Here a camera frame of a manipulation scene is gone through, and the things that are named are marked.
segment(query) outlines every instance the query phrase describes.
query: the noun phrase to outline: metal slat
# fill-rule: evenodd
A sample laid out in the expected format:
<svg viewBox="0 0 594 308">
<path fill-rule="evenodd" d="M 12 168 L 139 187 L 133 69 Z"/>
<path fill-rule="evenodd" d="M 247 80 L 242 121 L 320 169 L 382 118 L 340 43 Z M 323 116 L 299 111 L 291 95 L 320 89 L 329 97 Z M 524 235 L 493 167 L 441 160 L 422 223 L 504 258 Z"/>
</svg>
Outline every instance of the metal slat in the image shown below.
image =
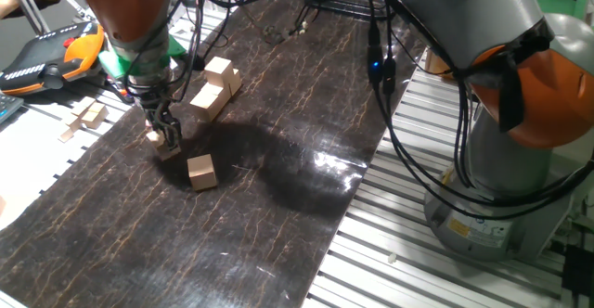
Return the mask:
<svg viewBox="0 0 594 308">
<path fill-rule="evenodd" d="M 429 308 L 447 306 L 419 295 L 380 276 L 363 270 L 332 254 L 326 255 L 320 266 L 320 272 L 340 280 L 347 287 L 359 289 L 374 301 L 390 307 Z"/>
<path fill-rule="evenodd" d="M 68 148 L 58 141 L 59 127 L 59 121 L 29 109 L 0 133 L 0 144 L 10 149 L 3 156 L 10 165 L 0 166 L 4 193 L 34 196 L 47 187 L 54 175 L 53 163 L 67 160 Z"/>
<path fill-rule="evenodd" d="M 446 90 L 458 91 L 458 84 L 456 81 L 441 76 L 431 75 L 430 73 L 417 70 L 417 72 L 415 72 L 415 78 L 429 82 L 435 86 L 441 86 Z"/>
<path fill-rule="evenodd" d="M 445 102 L 445 101 L 438 102 L 436 100 L 429 99 L 426 96 L 417 95 L 417 94 L 410 92 L 408 90 L 409 89 L 407 89 L 405 91 L 403 98 L 406 98 L 408 100 L 417 100 L 418 102 L 424 102 L 427 104 L 437 106 L 437 107 L 439 107 L 439 109 L 442 109 L 444 112 L 448 112 L 449 114 L 458 114 L 458 112 L 459 112 L 458 101 L 456 101 L 455 103 L 449 103 L 449 102 Z"/>
<path fill-rule="evenodd" d="M 446 103 L 449 105 L 457 105 L 459 101 L 459 95 L 444 89 L 431 86 L 424 81 L 419 80 L 418 82 L 413 80 L 408 84 L 407 93 L 422 96 L 437 103 Z"/>
<path fill-rule="evenodd" d="M 406 263 L 506 304 L 529 307 L 552 307 L 556 304 L 556 300 L 548 295 L 460 263 L 348 217 L 342 220 L 339 233 L 354 237 L 377 250 L 394 252 Z"/>
<path fill-rule="evenodd" d="M 410 126 L 415 126 L 421 129 L 421 133 L 426 131 L 426 133 L 439 135 L 450 143 L 456 141 L 456 129 L 450 129 L 443 126 L 437 127 L 432 122 L 426 122 L 418 118 L 408 118 L 406 115 L 399 115 L 399 113 L 396 113 L 396 116 L 392 119 L 392 124 L 394 127 L 401 127 L 403 129 L 409 129 Z"/>
<path fill-rule="evenodd" d="M 422 107 L 413 100 L 403 99 L 398 105 L 397 113 L 414 117 L 420 122 L 439 122 L 442 126 L 456 131 L 458 129 L 458 115 L 440 112 L 437 109 Z"/>
<path fill-rule="evenodd" d="M 378 177 L 378 175 L 383 175 L 383 173 L 377 173 L 373 169 L 369 169 L 363 176 L 364 183 L 385 189 L 398 197 L 424 204 L 425 191 L 422 190 L 422 188 L 419 188 L 418 185 L 414 185 L 413 183 L 400 178 L 393 178 L 388 181 L 385 178 Z"/>
<path fill-rule="evenodd" d="M 361 307 L 365 308 L 386 308 L 385 304 L 373 301 L 370 297 L 361 294 L 358 291 L 349 289 L 346 286 L 329 278 L 328 275 L 319 273 L 314 279 L 314 286 L 319 286 L 322 289 L 330 291 L 332 293 L 340 295 L 342 298 L 349 302 L 353 302 Z"/>
<path fill-rule="evenodd" d="M 329 308 L 327 305 L 317 302 L 314 299 L 306 298 L 302 305 L 303 308 Z"/>
<path fill-rule="evenodd" d="M 333 293 L 327 289 L 323 289 L 316 284 L 312 285 L 312 287 L 309 289 L 309 294 L 317 300 L 331 302 L 331 304 L 341 308 L 362 308 L 362 306 L 346 300 L 341 295 Z"/>
<path fill-rule="evenodd" d="M 507 307 L 501 302 L 494 301 L 484 295 L 477 294 L 461 286 L 444 281 L 436 276 L 422 272 L 396 259 L 395 263 L 388 263 L 387 255 L 362 246 L 345 237 L 336 237 L 329 250 L 341 254 L 358 263 L 372 268 L 378 274 L 391 278 L 402 286 L 423 293 L 434 298 L 442 298 L 448 306 L 461 307 Z"/>
<path fill-rule="evenodd" d="M 378 145 L 377 153 L 383 156 L 389 156 L 391 159 L 394 160 L 399 160 L 391 140 L 391 138 L 383 138 L 380 141 L 380 144 Z M 450 156 L 444 156 L 437 153 L 431 153 L 431 151 L 428 151 L 426 149 L 418 150 L 419 148 L 410 145 L 404 144 L 404 146 L 408 154 L 410 154 L 410 156 L 414 157 L 415 159 L 431 161 L 444 167 L 448 167 L 452 163 L 453 154 L 451 154 Z"/>
<path fill-rule="evenodd" d="M 429 173 L 434 173 L 436 175 L 441 174 L 447 167 L 444 165 L 437 164 L 435 162 L 431 162 L 428 160 L 422 159 L 415 159 L 421 166 L 421 168 L 425 169 Z M 400 160 L 393 159 L 392 157 L 381 155 L 380 153 L 376 154 L 373 160 L 371 161 L 372 165 L 376 165 L 388 170 L 396 170 L 396 168 L 405 168 L 404 165 Z"/>
<path fill-rule="evenodd" d="M 20 302 L 12 299 L 4 292 L 0 291 L 0 308 L 27 308 Z"/>
<path fill-rule="evenodd" d="M 414 135 L 402 129 L 395 129 L 396 137 L 405 146 L 405 149 L 413 148 L 427 154 L 436 154 L 444 159 L 454 158 L 454 147 L 443 142 L 435 141 L 434 139 L 423 137 L 423 134 Z M 390 133 L 386 131 L 383 139 L 391 142 Z"/>
<path fill-rule="evenodd" d="M 359 190 L 355 193 L 355 198 L 382 207 L 394 214 L 405 216 L 408 219 L 414 219 L 414 221 L 425 221 L 425 213 L 421 203 L 398 197 L 367 184 L 361 184 Z"/>
<path fill-rule="evenodd" d="M 419 223 L 410 221 L 403 217 L 397 216 L 393 213 L 381 210 L 377 207 L 367 205 L 361 201 L 354 200 L 351 207 L 347 210 L 354 216 L 368 222 L 369 225 L 374 225 L 378 229 L 386 232 L 397 232 L 400 235 L 408 237 L 408 240 L 415 240 L 417 244 L 448 256 L 452 256 L 458 260 L 467 260 L 463 256 L 457 256 L 454 252 L 446 249 L 446 247 L 437 239 L 432 230 Z M 543 272 L 532 266 L 525 265 L 516 261 L 506 261 L 500 263 L 482 263 L 482 262 L 465 262 L 468 265 L 482 268 L 486 272 L 498 274 L 506 278 L 514 278 L 524 283 L 529 283 L 532 286 L 539 287 L 552 293 L 552 295 L 561 295 L 561 278 L 550 273 Z"/>
</svg>

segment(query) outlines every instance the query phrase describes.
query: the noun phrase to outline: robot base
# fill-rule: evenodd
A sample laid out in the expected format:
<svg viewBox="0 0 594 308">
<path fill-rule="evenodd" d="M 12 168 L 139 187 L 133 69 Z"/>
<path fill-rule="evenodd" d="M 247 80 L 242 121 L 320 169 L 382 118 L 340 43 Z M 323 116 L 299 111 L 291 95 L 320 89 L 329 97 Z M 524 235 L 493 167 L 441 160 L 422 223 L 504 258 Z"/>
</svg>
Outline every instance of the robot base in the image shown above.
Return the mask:
<svg viewBox="0 0 594 308">
<path fill-rule="evenodd" d="M 482 199 L 476 190 L 464 187 L 457 177 L 448 179 L 446 184 L 464 195 Z M 433 185 L 432 189 L 439 191 L 442 198 L 457 207 L 485 216 L 505 216 L 534 207 L 486 207 L 452 196 L 436 185 Z M 474 219 L 456 212 L 426 192 L 425 217 L 440 241 L 461 255 L 487 262 L 513 258 L 534 260 L 565 220 L 572 207 L 572 200 L 573 196 L 568 195 L 525 216 L 506 221 L 492 221 Z"/>
</svg>

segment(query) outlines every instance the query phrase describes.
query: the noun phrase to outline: small wooden block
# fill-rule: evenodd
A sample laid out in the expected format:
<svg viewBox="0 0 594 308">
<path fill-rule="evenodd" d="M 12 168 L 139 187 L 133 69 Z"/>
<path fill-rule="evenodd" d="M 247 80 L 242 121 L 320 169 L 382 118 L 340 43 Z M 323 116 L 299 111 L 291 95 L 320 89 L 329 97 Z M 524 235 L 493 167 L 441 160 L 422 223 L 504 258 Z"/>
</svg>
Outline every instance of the small wooden block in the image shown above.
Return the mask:
<svg viewBox="0 0 594 308">
<path fill-rule="evenodd" d="M 6 207 L 6 200 L 0 196 L 0 215 L 4 212 L 4 208 Z"/>
<path fill-rule="evenodd" d="M 148 132 L 147 139 L 155 148 L 159 148 L 165 143 L 165 135 L 163 135 L 163 132 L 161 131 Z"/>
<path fill-rule="evenodd" d="M 230 98 L 231 94 L 225 88 L 207 83 L 192 99 L 190 105 L 196 108 L 196 113 L 201 120 L 211 122 Z"/>
<path fill-rule="evenodd" d="M 78 104 L 74 106 L 74 109 L 72 109 L 71 113 L 77 117 L 82 117 L 95 103 L 97 103 L 97 101 L 93 98 L 85 97 L 83 98 L 83 100 L 81 100 Z"/>
<path fill-rule="evenodd" d="M 187 171 L 195 191 L 202 191 L 203 189 L 215 187 L 218 184 L 211 155 L 187 160 Z"/>
<path fill-rule="evenodd" d="M 105 107 L 105 104 L 95 103 L 84 114 L 83 122 L 86 127 L 97 129 L 107 116 L 108 109 Z"/>
<path fill-rule="evenodd" d="M 74 114 L 67 114 L 63 119 L 65 125 L 70 127 L 73 132 L 78 131 L 81 128 L 81 118 L 75 116 Z"/>
<path fill-rule="evenodd" d="M 72 139 L 74 136 L 74 131 L 67 125 L 63 125 L 62 127 L 63 129 L 60 131 L 58 140 L 66 143 L 66 141 Z"/>
<path fill-rule="evenodd" d="M 241 88 L 241 75 L 239 74 L 239 70 L 233 70 L 233 78 L 229 84 L 229 90 L 231 90 L 231 95 L 235 95 L 238 90 Z"/>
<path fill-rule="evenodd" d="M 204 73 L 208 83 L 227 87 L 233 79 L 233 62 L 226 58 L 214 57 L 204 68 Z"/>
<path fill-rule="evenodd" d="M 169 150 L 167 144 L 165 143 L 165 135 L 163 135 L 162 131 L 152 131 L 147 133 L 147 139 L 150 141 L 150 144 L 155 147 L 155 150 L 157 150 L 161 160 L 169 160 L 171 157 L 179 154 L 182 151 L 180 147 L 174 150 Z"/>
</svg>

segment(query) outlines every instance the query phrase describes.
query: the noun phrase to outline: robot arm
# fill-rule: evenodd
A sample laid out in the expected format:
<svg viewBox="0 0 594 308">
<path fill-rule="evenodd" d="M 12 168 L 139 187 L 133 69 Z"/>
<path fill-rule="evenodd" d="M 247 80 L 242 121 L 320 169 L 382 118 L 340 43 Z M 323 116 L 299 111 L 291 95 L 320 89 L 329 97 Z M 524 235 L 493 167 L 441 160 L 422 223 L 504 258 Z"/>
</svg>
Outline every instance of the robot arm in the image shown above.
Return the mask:
<svg viewBox="0 0 594 308">
<path fill-rule="evenodd" d="M 86 0 L 122 65 L 129 94 L 145 111 L 154 130 L 162 131 L 170 149 L 178 147 L 179 121 L 169 111 L 169 33 L 171 0 Z"/>
<path fill-rule="evenodd" d="M 386 1 L 420 29 L 457 76 L 468 73 L 465 78 L 502 131 L 518 143 L 557 147 L 594 123 L 594 67 L 588 63 L 594 35 L 571 18 L 545 18 L 536 0 Z M 160 26 L 170 0 L 87 2 L 124 61 L 133 61 L 159 32 L 131 70 L 129 84 L 153 128 L 163 130 L 175 147 L 173 129 L 163 127 L 179 126 L 163 103 L 171 85 L 167 29 Z M 581 30 L 567 30 L 574 26 Z M 159 105 L 163 111 L 157 111 Z"/>
<path fill-rule="evenodd" d="M 594 124 L 594 34 L 582 21 L 545 17 L 536 0 L 387 1 L 519 144 L 562 146 Z"/>
</svg>

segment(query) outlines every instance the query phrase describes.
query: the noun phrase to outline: black work surface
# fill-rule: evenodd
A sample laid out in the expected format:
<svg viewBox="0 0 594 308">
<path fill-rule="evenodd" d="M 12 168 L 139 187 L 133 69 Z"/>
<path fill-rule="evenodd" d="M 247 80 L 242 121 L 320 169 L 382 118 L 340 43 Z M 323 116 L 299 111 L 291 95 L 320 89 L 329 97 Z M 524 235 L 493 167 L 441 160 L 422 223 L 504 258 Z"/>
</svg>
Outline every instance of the black work surface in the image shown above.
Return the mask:
<svg viewBox="0 0 594 308">
<path fill-rule="evenodd" d="M 301 7 L 249 6 L 280 29 Z M 367 28 L 321 13 L 271 47 L 236 12 L 213 56 L 232 59 L 244 85 L 215 123 L 192 114 L 196 78 L 172 108 L 184 153 L 163 164 L 131 109 L 0 233 L 0 289 L 29 307 L 298 307 L 385 130 Z M 414 68 L 398 56 L 402 93 Z M 197 193 L 186 159 L 203 154 L 219 187 Z"/>
</svg>

